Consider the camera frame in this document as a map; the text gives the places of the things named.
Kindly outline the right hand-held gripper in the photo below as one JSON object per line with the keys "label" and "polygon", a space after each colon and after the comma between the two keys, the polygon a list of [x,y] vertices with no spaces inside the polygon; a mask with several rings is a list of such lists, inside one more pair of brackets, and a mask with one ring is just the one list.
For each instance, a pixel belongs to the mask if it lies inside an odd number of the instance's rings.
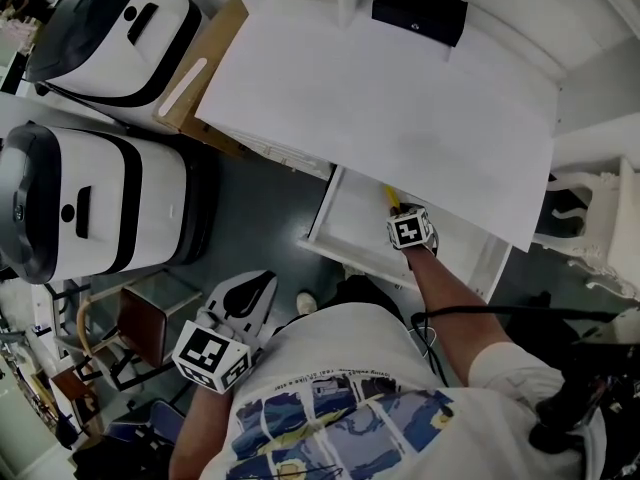
{"label": "right hand-held gripper", "polygon": [[439,235],[424,206],[401,203],[390,209],[387,231],[396,250],[423,247],[434,256],[439,250]]}

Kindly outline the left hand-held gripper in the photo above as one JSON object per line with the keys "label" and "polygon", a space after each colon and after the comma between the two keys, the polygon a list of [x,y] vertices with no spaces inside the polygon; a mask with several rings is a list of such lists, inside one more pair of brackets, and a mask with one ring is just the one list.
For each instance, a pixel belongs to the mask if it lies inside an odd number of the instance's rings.
{"label": "left hand-held gripper", "polygon": [[228,392],[254,366],[277,290],[276,274],[249,271],[219,283],[187,321],[172,353],[181,375],[215,393]]}

